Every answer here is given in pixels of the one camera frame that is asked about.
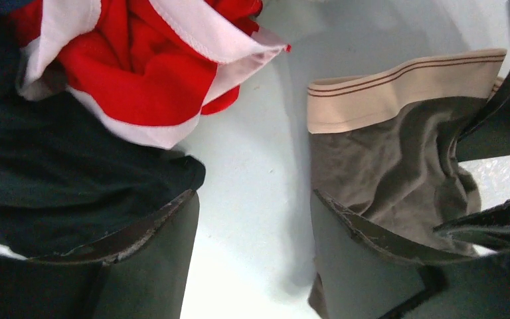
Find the brown boxer briefs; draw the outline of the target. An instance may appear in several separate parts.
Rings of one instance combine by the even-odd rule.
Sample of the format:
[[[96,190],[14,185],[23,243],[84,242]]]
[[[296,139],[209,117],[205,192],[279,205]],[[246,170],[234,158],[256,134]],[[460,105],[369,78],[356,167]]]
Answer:
[[[499,86],[505,49],[422,57],[366,76],[313,81],[307,89],[312,195],[414,243],[397,258],[454,263],[469,243],[434,228],[479,212],[458,138]]]

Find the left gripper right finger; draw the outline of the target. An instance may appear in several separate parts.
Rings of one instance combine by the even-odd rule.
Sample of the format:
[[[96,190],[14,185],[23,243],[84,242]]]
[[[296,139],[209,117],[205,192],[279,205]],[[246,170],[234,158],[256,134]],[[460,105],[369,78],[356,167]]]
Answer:
[[[414,243],[310,199],[322,318],[510,318],[510,250],[454,263],[397,258]]]

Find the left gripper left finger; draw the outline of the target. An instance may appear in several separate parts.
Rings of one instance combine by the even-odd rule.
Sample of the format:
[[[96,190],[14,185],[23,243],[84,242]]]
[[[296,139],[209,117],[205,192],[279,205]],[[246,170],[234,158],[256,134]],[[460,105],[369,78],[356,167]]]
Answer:
[[[199,220],[186,191],[69,255],[0,255],[0,318],[178,318]]]

